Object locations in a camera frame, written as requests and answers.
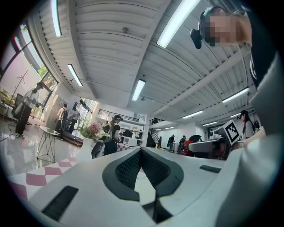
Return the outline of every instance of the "black headphones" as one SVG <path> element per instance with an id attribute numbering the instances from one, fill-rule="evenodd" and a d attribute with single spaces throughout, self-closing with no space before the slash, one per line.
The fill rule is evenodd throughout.
<path id="1" fill-rule="evenodd" d="M 202 39 L 205 40 L 205 42 L 207 42 L 210 46 L 214 47 L 215 46 L 215 38 L 214 37 L 210 37 L 209 34 L 206 35 L 207 33 L 209 33 L 209 31 L 205 31 L 206 27 L 209 26 L 209 24 L 205 24 L 205 16 L 204 16 L 205 11 L 203 11 L 200 14 L 199 17 L 199 22 L 198 22 L 198 29 L 191 29 L 190 31 L 190 37 L 195 45 L 195 47 L 197 49 L 201 48 L 202 45 Z"/>

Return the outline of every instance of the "pink flowers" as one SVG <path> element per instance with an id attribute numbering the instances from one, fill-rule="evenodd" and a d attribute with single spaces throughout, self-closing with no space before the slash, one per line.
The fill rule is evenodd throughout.
<path id="1" fill-rule="evenodd" d="M 93 123 L 90 125 L 89 130 L 91 133 L 97 134 L 102 130 L 102 127 L 98 123 Z"/>

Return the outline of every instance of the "railing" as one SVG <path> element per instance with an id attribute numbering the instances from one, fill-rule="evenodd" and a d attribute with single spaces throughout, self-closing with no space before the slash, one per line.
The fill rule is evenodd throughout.
<path id="1" fill-rule="evenodd" d="M 150 130 L 150 134 L 151 134 L 153 140 L 155 141 L 155 143 L 159 144 L 160 137 L 155 133 L 154 129 L 149 129 L 149 130 Z"/>
<path id="2" fill-rule="evenodd" d="M 158 119 L 158 118 L 153 118 L 152 120 L 149 121 L 149 125 L 154 125 L 154 124 L 157 124 L 161 121 L 164 121 L 164 120 Z"/>
<path id="3" fill-rule="evenodd" d="M 135 121 L 135 122 L 138 122 L 138 121 L 139 121 L 139 119 L 134 118 L 134 117 L 125 116 L 125 115 L 122 115 L 122 114 L 113 113 L 113 112 L 106 111 L 106 110 L 102 110 L 102 109 L 99 109 L 98 115 L 101 115 L 101 116 L 102 116 L 101 118 L 106 119 L 106 120 L 109 120 L 109 121 L 111 121 L 111 119 L 112 119 L 115 115 L 119 115 L 119 116 L 121 116 L 123 119 L 126 119 L 126 120 Z"/>

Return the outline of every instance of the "tripod stand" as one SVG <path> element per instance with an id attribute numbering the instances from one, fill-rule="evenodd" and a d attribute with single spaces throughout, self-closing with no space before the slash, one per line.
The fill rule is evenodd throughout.
<path id="1" fill-rule="evenodd" d="M 16 88 L 15 88 L 15 90 L 14 90 L 14 93 L 13 93 L 13 95 L 12 95 L 12 98 L 15 96 L 15 93 L 16 93 L 16 91 L 17 91 L 17 89 L 18 89 L 20 83 L 21 83 L 22 81 L 23 81 L 23 83 L 24 83 L 24 77 L 25 77 L 26 74 L 28 74 L 28 70 L 25 72 L 25 74 L 24 74 L 23 76 L 17 77 L 17 78 L 20 78 L 20 81 L 19 81 L 18 85 L 16 86 Z M 12 98 L 11 98 L 9 104 L 8 104 L 8 108 L 7 108 L 6 114 L 3 115 L 3 119 L 4 119 L 5 117 L 8 118 L 8 111 L 9 111 L 9 107 L 11 106 Z M 14 115 L 13 115 L 13 117 L 12 117 L 12 123 L 8 125 L 8 128 L 9 128 L 10 131 L 12 130 L 12 127 L 16 127 L 16 122 L 17 122 L 17 120 L 14 120 Z"/>

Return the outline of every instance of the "person in white shirt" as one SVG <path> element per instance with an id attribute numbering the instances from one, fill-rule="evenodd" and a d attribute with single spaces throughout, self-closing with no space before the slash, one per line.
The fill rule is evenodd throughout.
<path id="1" fill-rule="evenodd" d="M 254 135 L 255 127 L 252 121 L 249 119 L 249 113 L 246 110 L 241 111 L 240 119 L 244 123 L 243 138 L 250 138 Z"/>
<path id="2" fill-rule="evenodd" d="M 63 132 L 65 130 L 67 124 L 68 112 L 67 112 L 67 104 L 64 104 L 63 107 L 58 111 L 56 119 L 54 122 L 56 123 L 55 131 L 59 132 L 59 138 L 63 140 Z"/>
<path id="3" fill-rule="evenodd" d="M 16 132 L 15 132 L 16 138 L 19 138 L 21 136 L 22 139 L 25 139 L 25 136 L 23 133 L 24 133 L 24 129 L 28 121 L 28 118 L 30 117 L 30 114 L 32 112 L 32 108 L 34 106 L 43 107 L 43 105 L 38 102 L 38 98 L 39 98 L 38 90 L 39 89 L 43 89 L 43 82 L 38 82 L 36 84 L 36 88 L 29 90 L 23 97 L 23 102 L 21 104 L 22 107 L 21 107 L 20 112 L 18 113 L 18 122 L 17 122 Z"/>
<path id="4" fill-rule="evenodd" d="M 74 130 L 74 125 L 77 122 L 78 118 L 80 117 L 80 113 L 76 109 L 76 107 L 73 107 L 71 113 L 72 113 L 72 115 L 69 117 L 69 120 L 71 121 L 71 125 L 70 125 L 69 130 L 68 130 L 68 132 L 70 134 L 72 134 L 72 132 Z"/>

